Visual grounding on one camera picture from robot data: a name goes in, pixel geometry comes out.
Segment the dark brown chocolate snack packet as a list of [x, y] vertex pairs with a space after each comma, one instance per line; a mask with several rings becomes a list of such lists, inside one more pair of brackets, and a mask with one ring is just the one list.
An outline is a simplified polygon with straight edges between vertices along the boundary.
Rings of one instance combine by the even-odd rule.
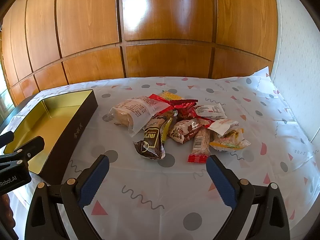
[[162, 160], [165, 157], [164, 144], [176, 110], [154, 116], [144, 127], [144, 138], [134, 143], [137, 153], [144, 158]]

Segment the yellow cracker packet green ends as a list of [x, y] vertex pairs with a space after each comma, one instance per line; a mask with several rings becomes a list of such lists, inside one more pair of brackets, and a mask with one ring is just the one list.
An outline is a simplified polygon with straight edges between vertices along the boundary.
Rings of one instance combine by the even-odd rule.
[[171, 93], [169, 91], [163, 91], [159, 94], [159, 96], [167, 101], [171, 101], [171, 100], [183, 100], [183, 98], [181, 96], [178, 96], [174, 93]]

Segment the rice bar red ends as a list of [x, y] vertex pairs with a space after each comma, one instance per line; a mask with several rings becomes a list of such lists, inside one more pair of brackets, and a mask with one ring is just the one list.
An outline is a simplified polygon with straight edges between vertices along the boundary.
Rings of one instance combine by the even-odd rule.
[[193, 149], [188, 157], [189, 163], [205, 164], [210, 156], [210, 130], [201, 128], [194, 137]]

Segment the clear orange snack packet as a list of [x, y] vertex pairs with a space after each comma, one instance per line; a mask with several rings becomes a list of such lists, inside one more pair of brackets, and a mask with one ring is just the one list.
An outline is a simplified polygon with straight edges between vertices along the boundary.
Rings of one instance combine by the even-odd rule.
[[229, 129], [224, 135], [215, 134], [209, 145], [217, 151], [239, 151], [248, 147], [251, 143], [244, 138], [244, 129]]

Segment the white bread pastry packet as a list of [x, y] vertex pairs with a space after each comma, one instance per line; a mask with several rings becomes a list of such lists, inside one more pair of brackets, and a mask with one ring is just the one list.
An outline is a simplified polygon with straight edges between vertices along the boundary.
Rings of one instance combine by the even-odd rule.
[[130, 137], [134, 137], [158, 113], [172, 110], [166, 102], [140, 96], [127, 99], [103, 116], [104, 121], [114, 120], [116, 124], [127, 127]]

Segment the floral red white snack packet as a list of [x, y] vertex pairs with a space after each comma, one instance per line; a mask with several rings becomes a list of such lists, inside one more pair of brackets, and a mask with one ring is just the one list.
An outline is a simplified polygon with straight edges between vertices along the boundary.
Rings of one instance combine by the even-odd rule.
[[208, 124], [210, 124], [208, 120], [200, 118], [182, 120], [174, 124], [172, 129], [169, 131], [168, 136], [175, 142], [184, 144], [195, 137], [196, 133]]

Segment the white nutrition label snack packet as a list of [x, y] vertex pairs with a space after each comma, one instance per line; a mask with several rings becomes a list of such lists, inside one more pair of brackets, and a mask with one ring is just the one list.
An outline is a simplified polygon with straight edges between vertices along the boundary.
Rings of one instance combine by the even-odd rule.
[[212, 119], [212, 120], [227, 119], [227, 116], [220, 103], [214, 103], [212, 105], [196, 106], [195, 112], [198, 116], [201, 116], [207, 119]]

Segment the red foil snack packet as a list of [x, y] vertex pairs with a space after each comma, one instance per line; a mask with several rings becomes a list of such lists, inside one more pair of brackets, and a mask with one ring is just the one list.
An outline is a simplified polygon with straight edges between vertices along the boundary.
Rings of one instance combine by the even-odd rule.
[[171, 100], [170, 105], [178, 112], [178, 120], [190, 120], [197, 117], [195, 112], [197, 102], [196, 99], [180, 99]]

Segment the gold tin box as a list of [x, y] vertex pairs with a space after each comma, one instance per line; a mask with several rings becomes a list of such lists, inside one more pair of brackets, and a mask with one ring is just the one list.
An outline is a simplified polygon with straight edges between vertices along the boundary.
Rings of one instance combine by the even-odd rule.
[[97, 107], [91, 89], [42, 99], [17, 126], [15, 139], [4, 153], [11, 153], [38, 135], [43, 137], [44, 149], [28, 162], [29, 171], [50, 185], [61, 184], [73, 151]]

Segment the patterned white tablecloth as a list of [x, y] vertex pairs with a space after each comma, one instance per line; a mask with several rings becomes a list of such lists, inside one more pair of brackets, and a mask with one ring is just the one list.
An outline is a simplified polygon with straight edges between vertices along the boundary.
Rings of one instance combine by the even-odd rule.
[[264, 68], [248, 77], [221, 80], [146, 77], [77, 83], [37, 94], [6, 127], [14, 131], [42, 99], [92, 89], [98, 108], [68, 163], [65, 178], [77, 177], [106, 154], [110, 170], [85, 208], [103, 239], [212, 239], [227, 218], [225, 206], [203, 164], [187, 161], [192, 142], [165, 143], [161, 161], [141, 157], [127, 128], [108, 116], [118, 103], [165, 90], [199, 104], [220, 103], [244, 129], [250, 145], [217, 152], [239, 178], [255, 185], [278, 184], [289, 225], [294, 227], [319, 196], [319, 150], [303, 133]]

